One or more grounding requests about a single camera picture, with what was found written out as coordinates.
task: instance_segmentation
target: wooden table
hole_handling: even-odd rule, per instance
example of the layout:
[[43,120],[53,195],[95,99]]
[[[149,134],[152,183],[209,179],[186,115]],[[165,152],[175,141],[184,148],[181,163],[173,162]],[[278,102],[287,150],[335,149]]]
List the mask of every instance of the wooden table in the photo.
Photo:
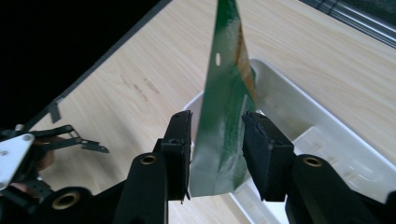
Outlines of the wooden table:
[[[247,50],[276,67],[370,145],[396,163],[396,49],[296,0],[239,0]],[[174,0],[60,104],[84,138],[109,148],[56,152],[42,173],[54,189],[96,194],[125,179],[153,149],[170,117],[204,89],[216,1]],[[170,203],[170,223],[246,223],[229,195]]]

